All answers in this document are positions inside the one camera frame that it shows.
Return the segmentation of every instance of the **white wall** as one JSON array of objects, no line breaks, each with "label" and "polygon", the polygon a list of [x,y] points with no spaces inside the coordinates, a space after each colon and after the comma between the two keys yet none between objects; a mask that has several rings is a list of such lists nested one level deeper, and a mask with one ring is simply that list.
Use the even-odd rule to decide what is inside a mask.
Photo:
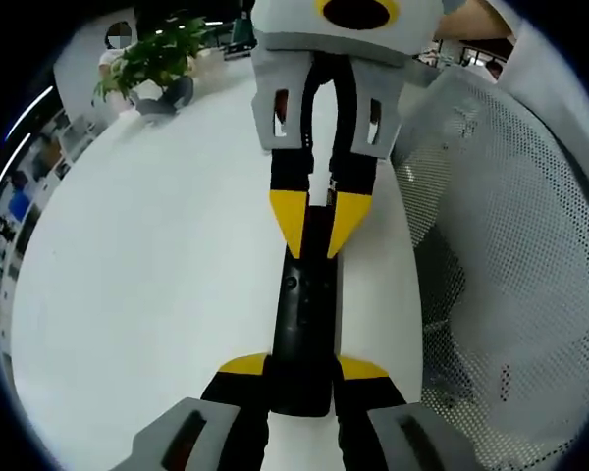
[{"label": "white wall", "polygon": [[121,10],[83,26],[66,45],[54,65],[55,81],[66,114],[71,122],[78,116],[89,116],[92,121],[111,123],[116,114],[111,107],[97,98],[91,106],[94,87],[100,80],[98,60],[106,50],[105,34],[110,25],[127,22],[137,41],[133,8]]}]

